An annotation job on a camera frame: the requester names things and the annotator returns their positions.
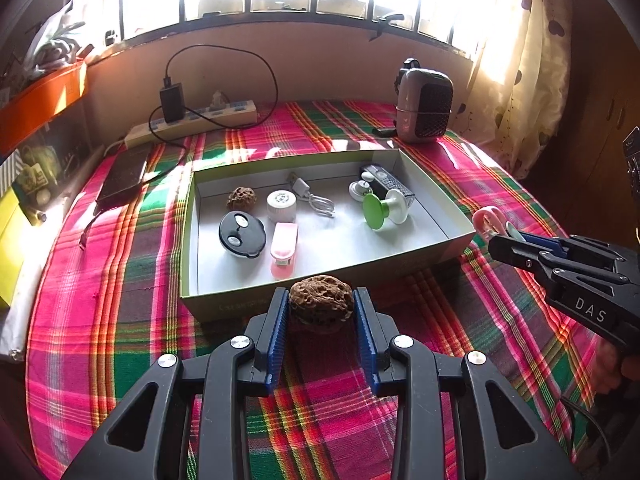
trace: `plaid tablecloth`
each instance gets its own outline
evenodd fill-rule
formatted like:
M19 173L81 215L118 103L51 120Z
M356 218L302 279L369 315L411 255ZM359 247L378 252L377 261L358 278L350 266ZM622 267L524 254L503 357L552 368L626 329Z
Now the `plaid tablecloth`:
M82 252L78 238L113 157L101 164L49 257L28 340L31 436L47 477L60 478L82 444L160 354L205 354L242 330L242 320L201 326L178 300L177 248L191 168L397 146L396 140L370 135L372 126L391 126L393 117L388 105L289 103L279 105L257 128L191 137L186 140L186 163L129 206L102 215ZM542 235L560 232L518 183L455 135L404 149L466 215L495 204L519 229ZM151 170L170 168L178 151L156 147ZM594 339L546 306L530 275L494 262L476 236L459 258L381 284L370 293L401 332L433 351L460 356L478 349L488 354L568 447L570 418L558 399L565 394L591 404L586 369ZM389 478L396 398L371 395L356 356L350 330L332 336L294 333L287 339L275 395L251 399L247 406L254 478ZM584 423L577 420L575 446L584 437ZM447 473L455 478L450 417L445 436ZM192 476L195 463L192 453Z

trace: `black remote control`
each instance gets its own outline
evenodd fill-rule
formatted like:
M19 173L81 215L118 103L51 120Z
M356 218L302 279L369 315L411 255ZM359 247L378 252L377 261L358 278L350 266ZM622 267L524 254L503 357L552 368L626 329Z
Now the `black remote control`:
M387 192L391 189L397 189L404 195L406 206L409 207L414 203L415 195L407 186L400 182L393 173L385 170L379 164L368 164L360 168L361 171L368 171L373 176L370 183L371 190L380 199L386 198Z

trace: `walnut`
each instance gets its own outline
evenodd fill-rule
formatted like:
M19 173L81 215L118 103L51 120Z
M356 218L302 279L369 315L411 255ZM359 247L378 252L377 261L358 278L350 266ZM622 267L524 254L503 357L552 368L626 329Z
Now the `walnut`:
M255 191L250 187L236 187L234 192L229 195L226 200L226 208L229 211L245 211L249 212L254 205L258 197L255 195Z
M289 311L314 332L335 332L353 313L353 293L333 276L313 276L291 286Z

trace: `power strip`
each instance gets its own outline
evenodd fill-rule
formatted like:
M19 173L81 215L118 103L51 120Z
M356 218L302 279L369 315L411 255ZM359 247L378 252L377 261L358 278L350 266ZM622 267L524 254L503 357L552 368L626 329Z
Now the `power strip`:
M216 110L200 108L196 111L229 128L255 123L258 117L253 101L238 101L237 103L229 103L225 105L224 108L218 108ZM165 123L164 118L156 119L155 121L151 121L151 127L162 140L180 139L182 137L221 128L221 126L210 123L191 112L187 112L182 120L176 121L175 123ZM134 126L124 138L127 149L145 144L146 142L159 142L149 131L147 123Z

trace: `orange shelf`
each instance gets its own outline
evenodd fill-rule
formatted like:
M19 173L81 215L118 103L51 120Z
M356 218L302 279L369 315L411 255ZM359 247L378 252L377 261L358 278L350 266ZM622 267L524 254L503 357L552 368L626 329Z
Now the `orange shelf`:
M43 124L86 92L86 64L79 61L37 80L0 109L0 154L8 156Z

